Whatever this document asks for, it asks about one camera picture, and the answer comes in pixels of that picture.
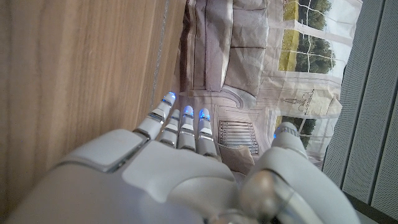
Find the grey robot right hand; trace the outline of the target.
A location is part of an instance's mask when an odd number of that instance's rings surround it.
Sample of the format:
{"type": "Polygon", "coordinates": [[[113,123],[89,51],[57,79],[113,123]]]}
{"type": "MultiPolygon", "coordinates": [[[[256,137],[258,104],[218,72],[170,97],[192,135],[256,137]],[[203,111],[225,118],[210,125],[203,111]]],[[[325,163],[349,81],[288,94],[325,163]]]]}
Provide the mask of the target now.
{"type": "Polygon", "coordinates": [[[218,159],[206,109],[168,93],[133,131],[67,154],[8,223],[359,223],[345,194],[308,159],[292,123],[238,182],[218,159]]]}

